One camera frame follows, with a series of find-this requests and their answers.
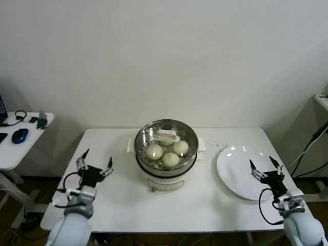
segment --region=floor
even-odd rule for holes
[[[41,192],[37,198],[37,201],[41,203],[49,203],[51,201],[52,194],[56,190],[59,183],[59,179],[31,179],[25,178],[25,183],[20,187],[24,192],[29,193],[33,189],[40,189]],[[318,192],[316,186],[310,181],[299,181],[296,185],[303,190],[305,193],[316,193]],[[0,199],[4,196],[4,192],[0,191]],[[309,203],[309,207],[315,218],[319,219],[320,222],[328,229],[328,203],[317,202]],[[0,210],[0,246],[5,245],[17,245],[17,239],[14,238],[12,242],[12,236],[14,235],[11,231],[2,235],[6,232],[16,217],[17,213],[21,209],[21,206],[14,199],[9,198],[5,206]],[[20,237],[20,242],[18,245],[45,245],[47,241],[47,236],[36,241],[28,241],[22,236],[21,230],[17,232]],[[25,233],[25,236],[29,239],[37,239],[46,235],[47,232],[43,231],[39,226]],[[252,233],[253,238],[256,240],[263,235],[268,237],[273,237],[274,235],[281,234],[280,238],[274,241],[271,245],[291,245],[288,240],[284,240],[285,236],[281,231],[278,232],[255,232]],[[196,245],[248,245],[246,233],[213,233],[213,234],[109,234],[105,235],[108,244],[111,246],[117,245],[127,245],[127,246],[142,246],[142,245],[169,245],[169,246],[187,246],[193,244],[202,239]]]

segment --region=cable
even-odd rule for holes
[[[293,170],[291,176],[293,176],[294,173],[296,172],[296,170],[297,170],[299,164],[301,163],[301,160],[302,160],[302,158],[303,158],[304,153],[308,150],[309,145],[310,145],[313,141],[314,141],[314,139],[312,138],[312,139],[310,140],[310,142],[307,143],[307,145],[306,145],[306,147],[305,147],[303,153],[301,154],[301,156],[300,156],[299,159],[298,159],[297,165],[296,165],[295,169]]]
[[[312,171],[307,172],[307,173],[300,174],[300,175],[296,176],[295,178],[299,178],[300,176],[303,176],[303,175],[306,175],[306,174],[314,173],[315,171],[318,171],[319,169],[324,168],[327,165],[328,165],[328,161],[325,164],[323,164],[322,166],[316,168],[315,170],[312,170]]]
[[[199,243],[200,241],[202,241],[202,240],[205,239],[206,237],[210,236],[211,234],[212,234],[212,233],[209,233],[209,234],[207,234],[206,236],[203,236],[201,239],[199,239],[199,240],[197,240],[196,242],[194,242],[194,244],[191,245],[191,246],[195,246],[197,243]]]
[[[17,113],[24,113],[24,116],[17,115]],[[15,122],[14,124],[6,124],[6,123],[0,124],[0,127],[10,127],[10,126],[14,126],[14,125],[22,122],[25,119],[25,117],[27,116],[27,113],[24,110],[17,110],[15,112],[15,116],[16,116],[16,119],[19,118],[19,120],[17,122]]]
[[[78,204],[72,204],[72,205],[66,205],[66,206],[54,205],[55,208],[59,208],[59,209],[73,208],[73,207],[78,207],[78,206],[85,206],[85,204],[78,203]]]
[[[179,246],[189,236],[190,236],[190,234],[187,235],[187,236],[185,236],[185,237],[183,237],[182,239],[180,239],[180,241],[178,242],[178,244],[176,246]]]
[[[22,236],[25,240],[28,240],[28,241],[38,241],[42,238],[45,238],[46,236],[48,236],[50,234],[50,232],[47,232],[45,235],[41,236],[41,237],[38,237],[38,238],[28,238],[26,235],[25,235],[25,232],[23,231],[22,232]]]
[[[15,232],[15,231],[13,231],[12,229],[10,229],[10,231],[14,234],[14,236],[12,237],[12,240],[11,240],[11,244],[12,244],[12,246],[17,246],[17,245],[19,245],[19,243],[21,242],[21,238],[19,237],[19,235]]]
[[[270,225],[272,225],[272,226],[273,226],[273,225],[274,225],[274,226],[277,226],[277,225],[279,225],[279,224],[282,224],[282,223],[283,223],[283,220],[278,221],[278,222],[275,222],[275,223],[271,223],[270,221],[267,220],[267,218],[265,218],[265,216],[264,216],[264,214],[263,214],[263,212],[262,212],[262,208],[261,208],[261,198],[262,198],[262,195],[263,195],[264,191],[272,191],[272,190],[269,189],[269,188],[265,188],[264,190],[262,190],[262,192],[261,192],[261,194],[260,194],[260,197],[258,198],[258,207],[259,207],[259,209],[260,209],[260,213],[261,213],[263,219],[266,221],[266,223],[268,223],[268,224],[270,224]]]
[[[317,137],[312,137],[312,139],[310,140],[309,144],[307,145],[307,148],[292,162],[290,163],[287,168],[291,167],[297,160],[298,158],[300,158],[303,154],[305,154],[311,147],[312,145],[328,130],[328,126],[324,129],[324,131]]]
[[[275,206],[275,201],[272,201],[272,206],[276,209],[276,210],[279,210],[279,211],[285,211],[285,209],[281,209],[281,208],[278,208]]]
[[[69,174],[67,174],[66,177],[64,178],[64,181],[63,181],[63,187],[64,187],[64,189],[66,189],[66,185],[65,185],[65,183],[66,183],[66,179],[67,179],[69,176],[73,175],[73,174],[78,174],[78,172],[72,172],[72,173],[69,173]]]
[[[8,244],[8,243],[11,241],[11,243],[12,243],[13,246],[17,246],[17,245],[19,245],[19,243],[20,243],[20,241],[21,241],[21,238],[20,238],[20,237],[18,236],[18,234],[17,234],[15,231],[13,231],[12,229],[8,229],[8,230],[6,230],[4,233],[2,233],[2,234],[0,235],[0,237],[5,236],[8,232],[12,232],[14,235],[13,235],[12,237],[9,238],[9,240],[7,241],[6,244]]]

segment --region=metal rim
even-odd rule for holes
[[[175,166],[173,168],[158,168],[158,167],[154,167],[153,165],[149,164],[149,161],[144,160],[144,156],[142,155],[142,152],[140,152],[140,145],[144,145],[145,143],[142,142],[142,140],[140,140],[140,138],[142,138],[142,136],[144,134],[146,134],[145,132],[148,132],[150,128],[152,127],[161,127],[162,126],[170,126],[172,125],[172,127],[174,127],[174,125],[176,124],[176,127],[179,128],[178,131],[183,131],[184,134],[190,134],[190,138],[192,140],[192,144],[194,146],[194,149],[192,150],[192,152],[190,152],[189,157],[187,159],[185,159],[183,162],[181,162],[178,166]],[[134,140],[134,149],[136,152],[136,156],[137,159],[139,161],[139,164],[144,166],[143,168],[146,169],[148,172],[150,173],[156,173],[154,175],[160,176],[160,177],[172,177],[170,176],[169,172],[173,172],[174,176],[179,175],[180,172],[184,173],[186,170],[189,169],[189,167],[191,166],[191,164],[194,162],[194,160],[196,159],[196,155],[197,155],[197,150],[198,150],[198,137],[197,134],[195,133],[195,131],[188,126],[187,124],[178,121],[178,120],[174,120],[174,119],[160,119],[160,120],[156,120],[153,121],[147,125],[145,125],[143,128],[141,128],[138,133],[136,134],[135,140]]]

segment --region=table leg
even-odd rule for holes
[[[7,179],[2,173],[0,173],[0,187],[5,189],[6,192],[10,194],[10,196],[12,196],[15,200],[24,206],[28,207],[34,204],[33,200],[28,195],[17,188],[17,186],[10,182],[10,180]]]
[[[24,184],[24,180],[14,170],[4,171],[4,173],[7,174],[9,177],[11,177],[15,181],[16,184],[18,184],[18,185]]]
[[[34,201],[37,198],[39,192],[40,192],[39,190],[31,191],[30,198],[32,201]],[[23,223],[23,220],[24,220],[24,212],[26,214],[29,212],[44,214],[47,210],[47,207],[48,207],[48,204],[39,204],[39,203],[33,203],[32,206],[28,206],[28,207],[22,206],[22,208],[20,209],[16,218],[14,219],[13,223],[11,224],[11,227],[16,228],[16,229],[21,227],[21,224]]]

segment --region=white plate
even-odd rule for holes
[[[268,156],[247,146],[230,146],[224,149],[217,158],[216,166],[220,178],[229,189],[246,199],[258,200],[261,191],[269,186],[252,176],[250,159],[259,171],[275,170]],[[265,192],[262,200],[271,196],[272,193]]]

